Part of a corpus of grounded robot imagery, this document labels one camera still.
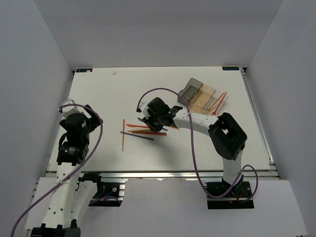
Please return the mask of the blue chopstick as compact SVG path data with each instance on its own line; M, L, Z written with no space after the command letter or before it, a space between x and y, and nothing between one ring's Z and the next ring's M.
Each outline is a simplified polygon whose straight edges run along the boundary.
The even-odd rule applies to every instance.
M150 140L150 141L154 140L153 138L149 138L149 137L145 137L145 136L141 136L141 135L136 135L136 134L132 134L132 133L127 133L127 132L123 132L123 131L120 131L120 133L127 135L127 136L137 137L137 138L146 139L146 140Z

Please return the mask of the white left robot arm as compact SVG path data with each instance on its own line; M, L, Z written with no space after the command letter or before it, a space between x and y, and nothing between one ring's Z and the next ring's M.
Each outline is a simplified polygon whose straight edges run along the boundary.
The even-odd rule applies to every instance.
M31 231L33 237L79 237L81 229L79 219L82 217L89 200L99 197L104 192L104 184L97 175L78 187L80 174L93 151L89 150L89 135L96 128L103 127L103 121L89 105L68 100L59 111L63 119L59 122L65 133L58 142L57 171L55 186L35 203L38 204L47 195L51 201L40 227Z

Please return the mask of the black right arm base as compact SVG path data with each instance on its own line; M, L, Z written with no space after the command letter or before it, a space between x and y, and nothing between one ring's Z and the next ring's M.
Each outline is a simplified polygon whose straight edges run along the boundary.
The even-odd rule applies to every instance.
M224 193L229 185L224 182L207 182L205 184L207 191L213 196L219 196ZM242 181L233 188L223 198L215 199L207 196L207 208L209 210L228 210L228 209L254 209L252 190L248 181Z

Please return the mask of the blue plastic knife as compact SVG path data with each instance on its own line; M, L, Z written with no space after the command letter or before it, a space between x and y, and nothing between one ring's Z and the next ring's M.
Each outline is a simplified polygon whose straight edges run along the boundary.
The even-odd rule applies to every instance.
M139 121L141 121L141 122L143 121L142 118L140 118L140 117L137 117L137 119L138 119Z

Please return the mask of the orange plastic knife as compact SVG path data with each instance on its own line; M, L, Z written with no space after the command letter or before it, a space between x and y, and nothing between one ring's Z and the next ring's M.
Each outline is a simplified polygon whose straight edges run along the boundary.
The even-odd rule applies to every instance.
M136 128L149 128L148 126L145 125L136 125L136 124L126 124L128 127L136 127Z

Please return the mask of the yellow plastic fork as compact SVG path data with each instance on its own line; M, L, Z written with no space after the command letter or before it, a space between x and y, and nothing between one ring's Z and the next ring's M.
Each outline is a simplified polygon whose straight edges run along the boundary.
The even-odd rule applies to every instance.
M130 133L150 133L152 132L150 129L136 129L136 130L128 130Z
M226 93L223 92L215 101L214 103L207 109L208 112L211 111L211 109L216 105L216 103L225 95Z

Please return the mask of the orange chopstick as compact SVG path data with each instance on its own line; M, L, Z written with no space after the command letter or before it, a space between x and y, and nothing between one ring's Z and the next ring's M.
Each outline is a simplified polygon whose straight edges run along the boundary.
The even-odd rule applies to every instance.
M153 136L166 136L167 133L165 132L131 132L132 134L142 134L142 135L153 135Z
M122 124L122 152L124 151L124 136L125 136L125 119L123 119L123 124Z

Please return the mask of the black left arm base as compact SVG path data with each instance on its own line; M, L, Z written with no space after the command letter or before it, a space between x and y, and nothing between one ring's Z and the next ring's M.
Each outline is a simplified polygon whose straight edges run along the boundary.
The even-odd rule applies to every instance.
M119 200L119 186L118 182L105 182L98 172L84 173L78 179L79 185L83 184L85 187L88 182L92 182L93 187L97 188L96 193L89 202L89 206L94 207L120 207L121 200Z

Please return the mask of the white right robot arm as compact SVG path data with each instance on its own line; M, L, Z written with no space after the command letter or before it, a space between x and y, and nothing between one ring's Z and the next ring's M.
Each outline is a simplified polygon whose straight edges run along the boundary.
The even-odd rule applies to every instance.
M209 136L223 159L223 192L234 197L241 191L241 155L247 135L229 113L217 117L189 112L181 106L170 108L158 97L149 103L140 102L137 112L143 114L142 121L152 132L159 132L167 126L186 128Z

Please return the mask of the amber plastic container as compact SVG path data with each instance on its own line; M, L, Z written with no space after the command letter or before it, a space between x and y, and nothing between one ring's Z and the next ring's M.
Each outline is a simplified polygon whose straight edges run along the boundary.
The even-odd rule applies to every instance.
M215 92L216 89L203 84L197 94L189 102L190 111L202 115L208 115L208 109L210 108L211 100Z

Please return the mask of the smoky grey plastic container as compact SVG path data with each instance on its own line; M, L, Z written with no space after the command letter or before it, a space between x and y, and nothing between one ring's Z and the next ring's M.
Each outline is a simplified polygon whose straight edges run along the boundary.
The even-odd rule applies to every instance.
M188 106L190 100L197 95L199 89L202 87L203 83L195 78L191 78L184 89L180 90L177 97L177 102Z

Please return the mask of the clear plastic container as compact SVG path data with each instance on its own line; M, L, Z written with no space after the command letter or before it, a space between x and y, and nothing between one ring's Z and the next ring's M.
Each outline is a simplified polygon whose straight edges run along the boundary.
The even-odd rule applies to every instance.
M220 114L222 107L228 100L229 95L227 92L216 90L210 97L206 105L203 107L202 113L206 116L217 116Z

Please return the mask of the blue corner label sticker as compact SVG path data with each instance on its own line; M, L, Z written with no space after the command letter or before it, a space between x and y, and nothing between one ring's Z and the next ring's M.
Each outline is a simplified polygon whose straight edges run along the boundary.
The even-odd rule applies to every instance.
M223 71L239 71L239 67L236 66L223 66Z
M76 73L91 73L93 71L92 68L80 68L76 69Z

